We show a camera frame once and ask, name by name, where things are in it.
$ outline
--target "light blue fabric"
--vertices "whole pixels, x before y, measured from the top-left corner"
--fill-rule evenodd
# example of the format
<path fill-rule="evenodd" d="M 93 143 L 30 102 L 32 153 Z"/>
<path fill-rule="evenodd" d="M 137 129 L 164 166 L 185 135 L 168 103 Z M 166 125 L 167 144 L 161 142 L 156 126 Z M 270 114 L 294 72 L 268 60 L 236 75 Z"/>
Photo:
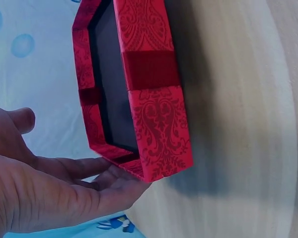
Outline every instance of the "light blue fabric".
<path fill-rule="evenodd" d="M 4 238 L 145 238 L 137 229 L 135 229 L 132 233 L 124 233 L 122 231 L 122 227 L 110 230 L 102 230 L 98 228 L 98 222 L 123 215 L 123 213 L 117 213 L 70 228 L 55 229 L 32 234 L 10 233 Z"/>
<path fill-rule="evenodd" d="M 96 157 L 88 147 L 78 98 L 72 25 L 80 0 L 0 0 L 0 107 L 31 107 L 36 127 L 24 136 L 46 157 Z M 98 222 L 5 238 L 143 238 Z"/>

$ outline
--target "red damask pattern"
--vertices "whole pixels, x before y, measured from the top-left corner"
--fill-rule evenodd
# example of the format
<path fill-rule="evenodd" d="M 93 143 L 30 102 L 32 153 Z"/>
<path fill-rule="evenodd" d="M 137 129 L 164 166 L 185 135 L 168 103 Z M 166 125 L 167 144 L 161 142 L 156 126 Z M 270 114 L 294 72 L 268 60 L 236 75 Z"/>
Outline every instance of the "red damask pattern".
<path fill-rule="evenodd" d="M 122 51 L 173 51 L 163 0 L 115 0 Z"/>
<path fill-rule="evenodd" d="M 192 166 L 181 87 L 129 91 L 129 98 L 146 180 L 167 177 Z"/>
<path fill-rule="evenodd" d="M 173 52 L 163 0 L 113 1 L 121 52 Z M 87 27 L 100 2 L 101 0 L 82 0 L 73 25 L 78 88 L 91 149 L 147 182 L 170 176 L 192 166 L 182 89 L 180 86 L 174 86 L 177 75 L 174 76 L 173 73 L 166 73 L 166 76 L 162 77 L 172 77 L 165 80 L 165 83 L 170 82 L 170 85 L 157 89 L 129 91 L 140 159 L 129 151 L 107 144 L 99 107 L 92 105 L 97 104 L 101 97 L 93 98 L 90 95 L 90 92 L 96 93 L 97 89 L 94 88 Z M 126 69 L 125 73 L 132 84 L 130 88 L 135 88 L 134 82 L 142 80 L 139 76 L 128 75 Z"/>

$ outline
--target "blue bedsheet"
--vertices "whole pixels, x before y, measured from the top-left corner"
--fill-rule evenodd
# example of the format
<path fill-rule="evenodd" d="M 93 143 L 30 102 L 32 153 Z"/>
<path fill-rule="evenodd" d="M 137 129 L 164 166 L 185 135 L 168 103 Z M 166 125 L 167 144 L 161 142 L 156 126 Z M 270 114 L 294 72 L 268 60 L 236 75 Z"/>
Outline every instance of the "blue bedsheet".
<path fill-rule="evenodd" d="M 32 234 L 7 234 L 4 238 L 145 238 L 123 213 L 85 224 Z"/>

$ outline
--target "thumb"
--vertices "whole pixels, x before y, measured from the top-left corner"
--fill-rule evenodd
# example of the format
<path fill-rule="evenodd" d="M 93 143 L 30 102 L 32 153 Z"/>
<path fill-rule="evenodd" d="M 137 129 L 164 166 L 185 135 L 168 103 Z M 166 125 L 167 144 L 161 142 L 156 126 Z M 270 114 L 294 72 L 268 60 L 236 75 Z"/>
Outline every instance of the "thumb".
<path fill-rule="evenodd" d="M 7 112 L 21 134 L 29 133 L 35 125 L 35 114 L 30 108 Z"/>

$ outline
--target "finger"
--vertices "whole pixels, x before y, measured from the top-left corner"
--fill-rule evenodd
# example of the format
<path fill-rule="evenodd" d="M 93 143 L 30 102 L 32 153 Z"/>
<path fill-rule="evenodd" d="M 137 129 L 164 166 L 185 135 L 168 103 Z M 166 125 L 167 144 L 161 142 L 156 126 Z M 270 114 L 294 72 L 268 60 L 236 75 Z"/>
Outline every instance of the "finger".
<path fill-rule="evenodd" d="M 131 206 L 150 187 L 150 184 L 129 180 L 120 188 L 108 188 L 100 193 L 98 214 L 106 216 L 131 208 Z"/>
<path fill-rule="evenodd" d="M 36 169 L 60 178 L 67 174 L 71 180 L 85 179 L 106 171 L 111 163 L 104 158 L 72 160 L 67 158 L 50 159 L 38 157 Z"/>
<path fill-rule="evenodd" d="M 94 187 L 97 187 L 98 191 L 102 191 L 109 188 L 123 173 L 124 171 L 122 169 L 112 165 L 108 170 L 95 178 L 92 183 Z"/>
<path fill-rule="evenodd" d="M 64 166 L 72 179 L 86 179 L 103 173 L 111 166 L 111 163 L 104 158 L 80 160 L 58 158 L 57 161 Z"/>
<path fill-rule="evenodd" d="M 35 125 L 35 114 L 30 108 L 7 112 L 21 134 L 29 133 Z"/>

